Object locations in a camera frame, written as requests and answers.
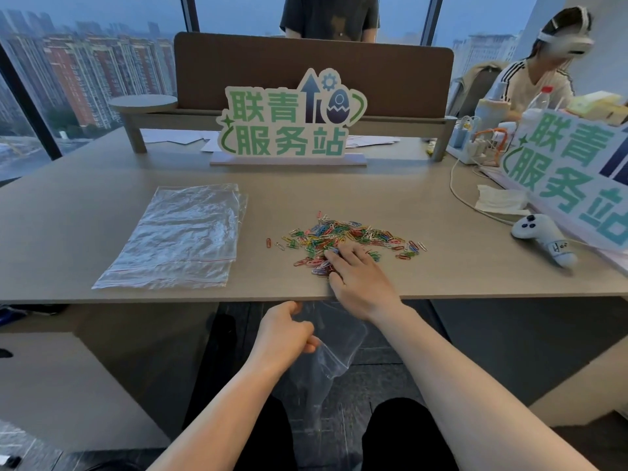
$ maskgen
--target hand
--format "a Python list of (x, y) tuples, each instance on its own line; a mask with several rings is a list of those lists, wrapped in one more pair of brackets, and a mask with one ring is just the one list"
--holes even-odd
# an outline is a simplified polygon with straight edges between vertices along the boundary
[(259, 324), (250, 362), (256, 367), (283, 374), (302, 352), (311, 354), (320, 345), (311, 322), (296, 322), (292, 316), (301, 311), (302, 304), (288, 301), (271, 309)]
[(329, 283), (351, 314), (371, 321), (376, 313), (401, 304), (391, 282), (362, 245), (346, 242), (338, 248), (342, 257), (325, 251), (337, 271), (329, 275)]

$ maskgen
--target dark t-shirt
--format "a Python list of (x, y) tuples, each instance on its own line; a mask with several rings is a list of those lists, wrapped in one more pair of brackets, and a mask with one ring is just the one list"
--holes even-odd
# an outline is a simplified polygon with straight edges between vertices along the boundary
[(379, 28), (379, 0), (286, 0), (279, 27), (303, 38), (361, 41)]

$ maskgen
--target white game controller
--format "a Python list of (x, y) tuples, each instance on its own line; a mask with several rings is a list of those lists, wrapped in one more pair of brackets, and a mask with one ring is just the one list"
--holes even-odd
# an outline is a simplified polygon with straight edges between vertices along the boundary
[(547, 215), (528, 215), (513, 225), (511, 233), (515, 238), (535, 239), (563, 268), (573, 268), (578, 262), (569, 242)]

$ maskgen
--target sign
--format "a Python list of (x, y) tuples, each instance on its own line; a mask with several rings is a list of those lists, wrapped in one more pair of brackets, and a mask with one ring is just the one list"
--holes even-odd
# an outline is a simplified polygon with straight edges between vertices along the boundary
[(310, 68), (297, 89), (227, 87), (220, 148), (262, 158), (344, 156), (349, 129), (364, 115), (364, 94), (342, 85), (338, 71)]
[(515, 143), (500, 163), (505, 175), (567, 214), (596, 245), (628, 248), (628, 132), (546, 110)]

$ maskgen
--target white t-shirt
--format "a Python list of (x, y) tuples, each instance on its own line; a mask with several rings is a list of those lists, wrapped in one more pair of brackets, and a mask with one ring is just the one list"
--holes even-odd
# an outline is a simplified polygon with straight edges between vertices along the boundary
[(507, 83), (502, 100), (510, 102), (511, 110), (517, 112), (526, 110), (530, 102), (532, 102), (532, 99), (541, 92), (544, 86), (554, 87), (549, 97), (549, 106), (552, 109), (556, 107), (561, 98), (563, 101), (560, 106), (564, 109), (574, 96), (571, 78), (566, 71), (561, 69), (545, 73), (543, 77), (539, 79), (536, 86), (532, 84), (530, 76), (528, 75), (528, 60), (517, 61), (508, 65), (508, 67), (497, 76), (493, 88), (495, 88), (498, 82)]

